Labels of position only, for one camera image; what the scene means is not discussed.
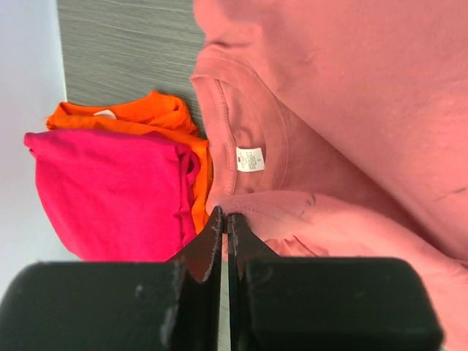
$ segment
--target salmon pink t-shirt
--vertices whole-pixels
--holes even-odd
[[[195,0],[208,210],[292,256],[399,257],[468,346],[468,3]]]

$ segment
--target hot pink shirt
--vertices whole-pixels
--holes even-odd
[[[195,0],[208,207],[288,255],[391,256],[468,345],[468,4]],[[235,148],[265,169],[237,170]]]
[[[166,261],[195,237],[189,146],[157,133],[27,133],[36,185],[57,235],[92,261]]]

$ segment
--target magenta t-shirt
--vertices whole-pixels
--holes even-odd
[[[158,133],[87,129],[27,133],[42,205],[84,260],[166,261],[195,237],[190,147]]]

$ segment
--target neckline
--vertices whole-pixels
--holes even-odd
[[[216,129],[207,128],[210,144],[224,147],[227,156],[226,159],[213,156],[214,164],[225,169],[223,179],[215,179],[215,182],[223,182],[223,195],[233,195],[238,172],[236,144],[227,118],[229,109],[219,81],[241,91],[255,107],[258,116],[267,116],[258,118],[267,155],[265,169],[255,192],[279,189],[287,169],[287,121],[281,103],[249,66],[217,50],[206,48],[198,56],[192,83],[205,125],[210,126],[211,119],[215,118]]]

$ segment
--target wrinkled fabric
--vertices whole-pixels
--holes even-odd
[[[208,221],[205,204],[213,181],[212,161],[208,141],[198,137],[189,109],[178,97],[152,91],[142,99],[114,106],[88,107],[62,102],[49,116],[47,128],[109,130],[133,135],[158,132],[188,145],[200,163],[193,186],[192,217],[197,233],[204,228]]]
[[[195,237],[189,146],[86,129],[27,133],[42,205],[65,247],[83,260],[163,262]]]
[[[468,345],[468,4],[195,0],[208,209],[277,252],[391,256]],[[265,169],[237,171],[235,148]]]

